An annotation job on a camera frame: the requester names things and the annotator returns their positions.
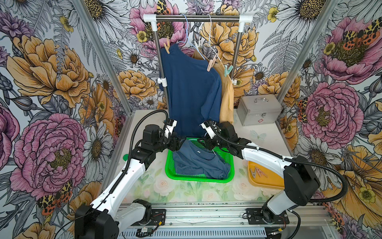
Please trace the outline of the slate blue t-shirt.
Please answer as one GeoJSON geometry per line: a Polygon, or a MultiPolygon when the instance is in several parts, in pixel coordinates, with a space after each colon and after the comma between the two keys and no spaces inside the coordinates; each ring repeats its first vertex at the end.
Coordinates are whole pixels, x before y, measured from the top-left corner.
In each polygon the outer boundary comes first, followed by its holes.
{"type": "Polygon", "coordinates": [[[225,180],[231,166],[213,150],[201,148],[196,140],[186,140],[178,151],[173,152],[174,168],[177,174],[205,175],[207,179],[225,180]]]}

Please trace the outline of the white clothespin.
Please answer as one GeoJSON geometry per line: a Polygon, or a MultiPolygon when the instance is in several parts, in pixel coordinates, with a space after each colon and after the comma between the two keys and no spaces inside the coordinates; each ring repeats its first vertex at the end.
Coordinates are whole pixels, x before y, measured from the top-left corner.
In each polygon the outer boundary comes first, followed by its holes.
{"type": "Polygon", "coordinates": [[[249,168],[249,169],[250,169],[252,178],[255,179],[257,176],[257,167],[253,167],[253,168],[249,168]]]}

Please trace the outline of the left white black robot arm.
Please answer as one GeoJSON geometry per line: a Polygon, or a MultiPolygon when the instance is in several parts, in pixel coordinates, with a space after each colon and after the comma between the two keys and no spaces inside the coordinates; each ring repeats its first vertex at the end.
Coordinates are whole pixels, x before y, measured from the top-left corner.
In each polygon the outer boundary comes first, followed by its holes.
{"type": "Polygon", "coordinates": [[[123,210],[119,210],[119,206],[158,152],[180,148],[181,140],[173,132],[176,124],[175,120],[168,120],[164,132],[160,132],[160,127],[155,124],[145,127],[140,145],[128,154],[123,169],[90,205],[77,209],[74,219],[76,239],[116,239],[128,227],[138,222],[147,224],[151,220],[151,204],[147,201],[137,199],[123,210]]]}

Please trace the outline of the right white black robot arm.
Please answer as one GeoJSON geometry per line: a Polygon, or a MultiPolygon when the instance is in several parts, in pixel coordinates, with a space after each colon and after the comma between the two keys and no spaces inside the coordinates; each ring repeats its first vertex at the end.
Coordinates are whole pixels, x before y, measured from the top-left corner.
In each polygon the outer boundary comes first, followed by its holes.
{"type": "Polygon", "coordinates": [[[207,120],[200,126],[206,131],[201,138],[206,149],[225,148],[231,155],[254,162],[283,179],[283,190],[272,196],[260,211],[259,218],[266,224],[274,224],[288,209],[307,205],[319,189],[319,179],[304,157],[292,158],[261,148],[238,137],[234,126],[227,121],[207,120]]]}

